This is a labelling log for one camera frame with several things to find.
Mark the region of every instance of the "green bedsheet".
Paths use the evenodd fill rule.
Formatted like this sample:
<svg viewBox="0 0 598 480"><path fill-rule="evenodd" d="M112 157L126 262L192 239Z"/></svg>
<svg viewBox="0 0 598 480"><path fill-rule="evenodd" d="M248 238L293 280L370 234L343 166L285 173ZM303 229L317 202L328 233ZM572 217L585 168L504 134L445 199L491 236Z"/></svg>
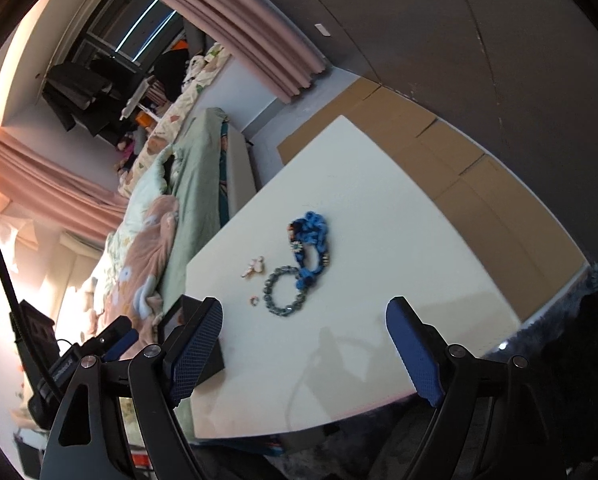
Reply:
<svg viewBox="0 0 598 480"><path fill-rule="evenodd" d="M163 312L186 291L186 266L221 228L221 131L227 116L221 108L206 108L186 118L175 141L170 192L179 199L179 222L170 259L157 290Z"/></svg>

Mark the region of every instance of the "orange object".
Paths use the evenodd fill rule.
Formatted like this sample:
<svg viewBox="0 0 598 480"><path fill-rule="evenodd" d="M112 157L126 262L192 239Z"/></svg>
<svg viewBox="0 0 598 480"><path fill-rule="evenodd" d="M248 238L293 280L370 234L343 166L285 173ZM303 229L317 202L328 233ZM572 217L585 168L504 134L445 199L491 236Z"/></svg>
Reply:
<svg viewBox="0 0 598 480"><path fill-rule="evenodd" d="M134 120L137 122L137 124L143 126L144 128L151 128L154 126L154 119L143 110L137 114L137 117L135 117Z"/></svg>
<svg viewBox="0 0 598 480"><path fill-rule="evenodd" d="M186 40L179 40L175 43L175 46L171 48L171 50L183 50L188 48L188 41Z"/></svg>
<svg viewBox="0 0 598 480"><path fill-rule="evenodd" d="M148 457L147 453L133 453L132 454L132 461L136 467L142 467L144 469L152 469L153 466L150 463L150 458Z"/></svg>

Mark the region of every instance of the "blue gripper pad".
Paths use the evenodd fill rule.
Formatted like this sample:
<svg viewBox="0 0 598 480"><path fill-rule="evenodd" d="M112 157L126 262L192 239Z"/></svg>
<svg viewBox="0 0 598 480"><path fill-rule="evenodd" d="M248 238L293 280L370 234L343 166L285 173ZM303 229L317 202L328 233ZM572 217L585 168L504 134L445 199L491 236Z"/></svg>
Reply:
<svg viewBox="0 0 598 480"><path fill-rule="evenodd" d="M199 375L217 342L222 324L223 308L221 303L215 300L181 354L173 362L170 381L170 400L173 405L178 405L181 399L187 399L192 395Z"/></svg>
<svg viewBox="0 0 598 480"><path fill-rule="evenodd" d="M410 316L404 309L410 309ZM419 317L406 300L393 298L385 310L385 325L417 393L433 408L438 408L445 396L439 379L439 364L426 348L424 326Z"/></svg>
<svg viewBox="0 0 598 480"><path fill-rule="evenodd" d="M112 348L109 349L101 358L105 363L116 361L124 352L139 340L139 333L135 329L128 330L125 335L119 339Z"/></svg>

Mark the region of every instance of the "pink hair clip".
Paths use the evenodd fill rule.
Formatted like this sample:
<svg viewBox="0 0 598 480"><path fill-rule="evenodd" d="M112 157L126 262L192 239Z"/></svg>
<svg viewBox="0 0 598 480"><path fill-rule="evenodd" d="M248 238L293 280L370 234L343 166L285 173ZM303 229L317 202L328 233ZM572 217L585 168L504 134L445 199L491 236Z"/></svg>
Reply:
<svg viewBox="0 0 598 480"><path fill-rule="evenodd" d="M254 260L250 260L250 265L248 269L241 275L242 278L247 278L253 272L261 273L263 272L265 266L263 264L263 256L255 258Z"/></svg>

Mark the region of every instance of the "cardboard box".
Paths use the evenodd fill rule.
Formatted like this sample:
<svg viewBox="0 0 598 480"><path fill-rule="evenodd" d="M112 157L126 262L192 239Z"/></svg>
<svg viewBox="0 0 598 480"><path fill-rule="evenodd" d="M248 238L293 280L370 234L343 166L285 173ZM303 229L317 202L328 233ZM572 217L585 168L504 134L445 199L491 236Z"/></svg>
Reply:
<svg viewBox="0 0 598 480"><path fill-rule="evenodd" d="M556 291L515 235L473 189L458 180L435 204L479 258L519 319L524 320Z"/></svg>
<svg viewBox="0 0 598 480"><path fill-rule="evenodd" d="M357 79L278 145L277 151L281 156L282 162L284 164L289 163L328 124L332 123L340 115L345 115L361 100L377 90L377 88L379 88L377 83L363 77Z"/></svg>
<svg viewBox="0 0 598 480"><path fill-rule="evenodd" d="M377 89L345 116L390 156L435 121L433 113L387 88Z"/></svg>
<svg viewBox="0 0 598 480"><path fill-rule="evenodd" d="M473 141L439 120L426 128L418 140L457 174L463 173L484 155Z"/></svg>
<svg viewBox="0 0 598 480"><path fill-rule="evenodd" d="M279 145L284 163L338 115L434 200L519 319L534 314L586 263L550 211L498 161L433 113L362 78Z"/></svg>
<svg viewBox="0 0 598 480"><path fill-rule="evenodd" d="M515 235L553 288L561 288L585 263L550 211L491 156L477 162L462 179Z"/></svg>
<svg viewBox="0 0 598 480"><path fill-rule="evenodd" d="M432 200L459 180L457 172L420 142L407 145L392 158Z"/></svg>

